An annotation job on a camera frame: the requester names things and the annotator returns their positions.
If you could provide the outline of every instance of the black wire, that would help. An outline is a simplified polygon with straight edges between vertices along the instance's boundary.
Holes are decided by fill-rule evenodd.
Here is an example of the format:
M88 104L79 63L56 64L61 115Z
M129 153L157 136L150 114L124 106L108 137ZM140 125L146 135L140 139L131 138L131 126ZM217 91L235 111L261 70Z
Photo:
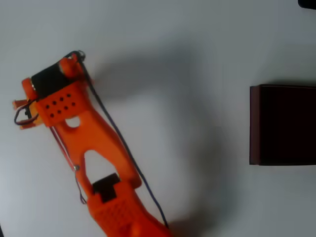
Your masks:
M169 225L168 225L168 222L167 222L167 220L166 220L166 217L165 217L165 215L164 215L164 213L163 213L163 210L162 210L162 208L161 208L159 202L158 202L157 199L155 198L155 196L154 196L154 194L153 194L153 191L151 190L151 188L150 188L150 186L149 186L149 184L148 184L148 182L147 182L147 180L146 180L146 178L145 178L143 172L142 172L141 169L139 168L139 166L138 166L138 164L137 164L137 162L136 162L134 156L132 155L132 152L130 151L130 149L129 149L129 147L128 147L128 144L126 143L126 141L125 141L123 135L121 134L119 128L118 128L117 125L115 124L115 122L114 122L114 120L112 119L111 115L109 114L109 112L108 112L107 109L105 108L104 104L102 103L102 101L101 101L99 95L98 95L97 92L95 91L94 86L92 85L91 78L90 78L90 76L89 76L89 74L88 74L88 72L87 72L87 69L85 68L85 66L84 66L84 64L83 64L83 62L82 62L82 58L84 58L85 54L84 54L82 51L80 51L80 53L82 53L83 55L81 55L81 57L78 57L79 63L80 63L80 65L81 65L82 69L83 69L83 73L85 74L85 77L86 77L86 79L87 79L87 83L88 83L89 88L90 88L90 90L91 90L91 93L94 95L94 97L95 97L95 99L97 100L97 102L98 102L99 106L101 107L102 111L104 112L104 114L106 115L106 117L107 117L108 120L110 121L110 124L111 124L112 127L114 128L115 132L118 134L118 136L119 136L121 142L123 143L123 145L124 145L124 147L125 147L125 149L126 149L126 151L127 151L128 156L129 156L130 159L132 160L132 162L133 162L133 164L134 164L134 166L135 166L137 172L139 173L139 176L142 178L142 180L143 180L143 182L144 182L144 184L145 184L145 186L146 186L146 188L147 188L147 190L148 190L148 192L149 192L151 198L153 199L154 203L156 204L156 206L157 206L157 208L158 208L158 210L159 210L159 212L160 212L160 214L161 214L161 217L162 217L162 220L163 220L163 222L164 222L164 225L169 229Z
M19 107L15 113L15 116L14 116L14 123L16 125L19 125L19 126L24 126L24 125L28 125L32 122L34 122L38 117L39 117L39 114L35 115L34 117L32 118L29 118L29 119L25 119L25 120L22 120L22 121L17 121L18 117L19 117L19 114L20 112L23 110L23 109L26 109L26 108L29 108L30 105L35 102L35 100L29 100L27 104L25 105L22 105L21 107Z

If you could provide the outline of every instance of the perforated orange panel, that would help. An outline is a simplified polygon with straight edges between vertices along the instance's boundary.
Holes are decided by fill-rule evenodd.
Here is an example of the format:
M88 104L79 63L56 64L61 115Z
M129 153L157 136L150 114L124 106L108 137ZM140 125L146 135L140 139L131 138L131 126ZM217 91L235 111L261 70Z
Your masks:
M76 81L36 103L46 126L54 126L89 109L89 101L81 87L81 83Z
M171 237L169 230L151 216L128 182L114 185L117 197L102 203L99 194L88 199L91 216L109 237Z

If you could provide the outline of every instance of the orange robotic arm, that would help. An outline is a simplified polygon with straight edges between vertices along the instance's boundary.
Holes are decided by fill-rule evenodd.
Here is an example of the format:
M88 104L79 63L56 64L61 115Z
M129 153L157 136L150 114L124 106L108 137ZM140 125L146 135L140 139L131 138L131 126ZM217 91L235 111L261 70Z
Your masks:
M147 212L135 192L142 183L140 170L125 141L95 111L88 98L87 85L95 91L83 59L81 52L74 51L23 80L28 100L15 101L14 107L18 112L25 109L29 118L17 121L17 113L15 122L22 129L44 123L52 130L87 196L91 216L109 237L171 237L169 229ZM65 119L75 116L80 125L69 127ZM119 176L112 174L91 184L84 162L88 150L95 150L110 161Z

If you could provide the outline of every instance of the white table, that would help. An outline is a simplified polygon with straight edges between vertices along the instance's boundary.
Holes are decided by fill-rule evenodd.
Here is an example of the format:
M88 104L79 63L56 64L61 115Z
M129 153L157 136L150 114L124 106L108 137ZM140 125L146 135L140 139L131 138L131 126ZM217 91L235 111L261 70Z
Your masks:
M44 126L20 131L21 80L74 49L182 237L316 233L316 167L249 166L249 86L316 78L316 11L296 0L0 2L5 237L102 237ZM93 152L88 176L113 168ZM160 219L148 193L138 190Z

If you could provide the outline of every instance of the dark brown box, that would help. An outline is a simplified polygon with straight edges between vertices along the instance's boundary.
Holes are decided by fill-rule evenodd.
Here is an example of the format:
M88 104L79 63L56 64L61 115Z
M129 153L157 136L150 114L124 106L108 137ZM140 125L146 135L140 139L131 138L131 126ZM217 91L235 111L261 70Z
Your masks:
M316 164L316 87L250 87L250 164Z

